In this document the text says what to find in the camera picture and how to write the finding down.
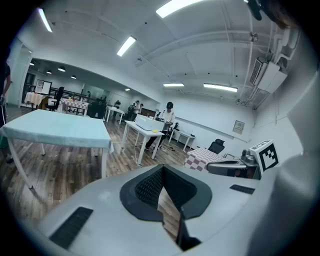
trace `person in black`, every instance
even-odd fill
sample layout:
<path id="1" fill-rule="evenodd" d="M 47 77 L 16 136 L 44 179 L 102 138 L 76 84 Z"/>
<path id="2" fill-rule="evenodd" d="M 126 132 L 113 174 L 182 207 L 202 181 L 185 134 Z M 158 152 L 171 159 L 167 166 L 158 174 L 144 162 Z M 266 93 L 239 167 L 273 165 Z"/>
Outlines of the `person in black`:
<path id="1" fill-rule="evenodd" d="M 7 64 L 7 59 L 9 55 L 10 55 L 10 49 L 8 48 L 5 55 L 5 61 L 1 63 L 1 67 L 0 67 L 0 80 L 2 83 L 0 84 L 0 95 L 1 95 L 0 128 L 7 123 L 5 95 L 11 84 L 11 71 L 10 71 L 9 65 Z M 8 164 L 12 163 L 14 160 L 10 154 L 9 144 L 6 137 L 3 137 L 3 136 L 0 137 L 0 148 L 5 158 L 5 161 Z"/>

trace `vent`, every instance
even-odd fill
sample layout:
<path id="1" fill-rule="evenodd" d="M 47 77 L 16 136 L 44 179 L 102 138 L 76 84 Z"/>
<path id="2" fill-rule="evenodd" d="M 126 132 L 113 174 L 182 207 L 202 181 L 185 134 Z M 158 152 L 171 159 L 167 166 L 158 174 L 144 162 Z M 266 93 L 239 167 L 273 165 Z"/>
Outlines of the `vent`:
<path id="1" fill-rule="evenodd" d="M 255 81 L 259 75 L 259 72 L 260 72 L 260 69 L 262 67 L 262 62 L 259 61 L 258 59 L 255 60 L 254 62 L 254 67 L 253 67 L 253 71 L 252 71 L 252 74 L 251 74 L 251 77 L 250 77 L 250 84 L 254 85 L 255 84 Z"/>

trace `wooden floor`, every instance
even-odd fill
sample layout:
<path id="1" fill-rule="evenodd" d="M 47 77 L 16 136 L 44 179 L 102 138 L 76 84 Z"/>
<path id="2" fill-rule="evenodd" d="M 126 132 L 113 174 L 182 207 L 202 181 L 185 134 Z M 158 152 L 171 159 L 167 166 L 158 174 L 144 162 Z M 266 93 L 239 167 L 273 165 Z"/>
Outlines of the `wooden floor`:
<path id="1" fill-rule="evenodd" d="M 31 109 L 8 107 L 7 121 L 18 118 Z M 107 176 L 115 176 L 140 168 L 136 164 L 140 147 L 134 143 L 137 133 L 129 130 L 125 149 L 121 149 L 121 141 L 125 129 L 124 123 L 109 121 L 106 129 L 112 139 L 114 152 L 108 156 Z M 14 140 L 14 146 L 21 164 L 35 186 L 28 189 L 19 175 L 14 163 L 7 164 L 0 156 L 0 178 L 2 191 L 5 193 L 13 213 L 17 218 L 37 224 L 53 207 L 65 201 L 87 184 L 101 178 L 101 155 L 91 155 L 90 148 L 44 145 L 46 152 L 42 156 L 40 145 L 22 140 Z M 151 159 L 152 152 L 146 151 L 141 165 L 143 167 L 156 164 L 183 165 L 186 153 L 183 144 L 176 141 L 169 144 L 165 140 L 163 147 Z M 159 198 L 159 211 L 163 212 L 164 227 L 174 239 L 178 231 L 180 214 L 170 197 L 163 189 Z"/>

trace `red and white checkered cloth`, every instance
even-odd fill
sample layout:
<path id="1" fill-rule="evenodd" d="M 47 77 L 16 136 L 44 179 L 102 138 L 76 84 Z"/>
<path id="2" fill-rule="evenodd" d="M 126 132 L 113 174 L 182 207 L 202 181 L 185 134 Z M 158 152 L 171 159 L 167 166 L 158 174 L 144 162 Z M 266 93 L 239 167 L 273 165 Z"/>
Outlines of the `red and white checkered cloth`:
<path id="1" fill-rule="evenodd" d="M 79 100 L 73 101 L 73 100 L 68 100 L 66 98 L 62 99 L 61 103 L 63 105 L 68 106 L 68 107 L 78 108 L 78 109 L 82 109 L 82 110 L 86 110 L 89 106 L 89 103 L 87 103 L 87 102 L 82 102 Z"/>
<path id="2" fill-rule="evenodd" d="M 188 157 L 184 161 L 184 167 L 198 170 L 202 172 L 207 170 L 208 163 L 225 161 L 226 159 L 210 150 L 200 147 L 195 150 L 189 151 Z"/>

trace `black slot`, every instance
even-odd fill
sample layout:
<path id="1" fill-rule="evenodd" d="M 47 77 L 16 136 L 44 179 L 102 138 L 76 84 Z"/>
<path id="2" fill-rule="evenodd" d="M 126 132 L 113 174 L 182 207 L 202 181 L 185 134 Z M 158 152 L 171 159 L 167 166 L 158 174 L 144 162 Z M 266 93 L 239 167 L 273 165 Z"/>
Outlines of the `black slot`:
<path id="1" fill-rule="evenodd" d="M 68 249 L 71 243 L 75 240 L 76 236 L 85 225 L 93 210 L 79 207 L 76 209 L 68 219 L 50 236 L 50 240 Z"/>
<path id="2" fill-rule="evenodd" d="M 255 189 L 247 186 L 232 185 L 230 189 L 252 195 Z"/>

